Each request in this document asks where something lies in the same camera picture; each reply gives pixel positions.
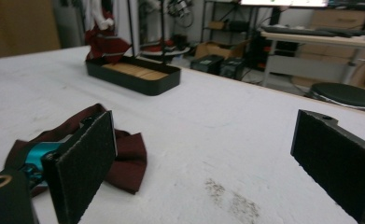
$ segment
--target desk leg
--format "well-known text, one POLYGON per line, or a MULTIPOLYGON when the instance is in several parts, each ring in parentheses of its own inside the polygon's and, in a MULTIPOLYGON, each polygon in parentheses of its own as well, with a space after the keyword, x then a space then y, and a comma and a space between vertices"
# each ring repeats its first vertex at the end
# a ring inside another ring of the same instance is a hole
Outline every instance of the desk leg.
POLYGON ((272 58, 274 56, 276 46, 277 46, 277 41, 273 40, 272 41, 272 46, 270 47, 269 56, 267 57, 266 68, 264 69, 264 78, 263 78, 263 81, 261 82, 262 87, 266 87, 266 85, 267 85, 267 78, 270 75, 271 66, 272 66, 272 58))
POLYGON ((344 69, 343 84, 350 84, 351 78, 354 75, 354 72, 356 72, 357 68, 357 59, 360 53, 360 49, 355 49, 353 57, 351 57, 350 62, 348 63, 347 67, 344 69))

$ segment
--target stool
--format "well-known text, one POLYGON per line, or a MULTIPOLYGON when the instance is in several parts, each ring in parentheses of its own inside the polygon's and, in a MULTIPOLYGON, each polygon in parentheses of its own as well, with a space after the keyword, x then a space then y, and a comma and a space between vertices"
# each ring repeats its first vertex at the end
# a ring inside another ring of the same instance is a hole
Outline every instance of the stool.
POLYGON ((316 83, 307 94, 320 101, 365 111, 365 90, 340 83, 316 83))

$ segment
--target tray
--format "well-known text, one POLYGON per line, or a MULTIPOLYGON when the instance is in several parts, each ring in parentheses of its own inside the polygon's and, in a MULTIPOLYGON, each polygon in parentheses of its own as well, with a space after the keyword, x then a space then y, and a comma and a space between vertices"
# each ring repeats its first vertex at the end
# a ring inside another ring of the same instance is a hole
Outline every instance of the tray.
POLYGON ((115 65, 103 58, 86 61, 89 76, 145 95, 160 95, 179 85, 180 68, 123 56, 115 65))

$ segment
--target table surface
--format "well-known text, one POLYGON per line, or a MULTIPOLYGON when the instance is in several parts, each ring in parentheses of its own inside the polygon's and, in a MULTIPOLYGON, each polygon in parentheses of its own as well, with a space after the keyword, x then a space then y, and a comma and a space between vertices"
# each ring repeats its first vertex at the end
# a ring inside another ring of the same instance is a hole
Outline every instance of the table surface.
POLYGON ((339 36, 328 37, 328 36, 314 36, 314 35, 286 35, 286 34, 268 33, 265 31, 262 31, 261 35, 272 40, 365 49, 364 37, 346 38, 339 36))
MULTIPOLYGON (((356 223, 290 156, 299 109, 365 140, 365 112, 183 69, 179 86, 146 96, 89 77, 88 48, 0 59, 0 171, 29 140, 101 103, 115 127, 142 133, 148 166, 130 195, 103 184, 80 223, 356 223)), ((57 223, 49 193, 33 199, 57 223)))

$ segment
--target maroon cloth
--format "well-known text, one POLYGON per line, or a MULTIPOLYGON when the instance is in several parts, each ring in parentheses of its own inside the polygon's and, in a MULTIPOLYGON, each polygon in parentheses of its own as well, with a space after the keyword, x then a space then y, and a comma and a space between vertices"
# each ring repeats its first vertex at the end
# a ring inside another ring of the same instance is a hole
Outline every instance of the maroon cloth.
MULTIPOLYGON (((67 135, 76 132, 83 119, 105 111, 105 108, 100 104, 92 105, 75 114, 57 128, 45 131, 29 142, 17 140, 7 156, 5 166, 13 166, 16 156, 22 153, 28 145, 39 142, 58 142, 67 135)), ((105 181, 119 189, 135 194, 141 186, 147 168, 147 151, 144 141, 140 133, 130 135, 117 129, 115 129, 115 138, 118 156, 106 175, 105 181)), ((44 190, 43 188, 35 189, 33 195, 35 196, 44 190)))
MULTIPOLYGON (((110 12, 103 10, 103 14, 106 19, 113 19, 110 12)), ((98 28, 98 25, 95 25, 92 30, 86 32, 85 39, 91 46, 86 60, 105 58, 109 63, 117 63, 131 46, 115 35, 113 27, 102 31, 98 28)))

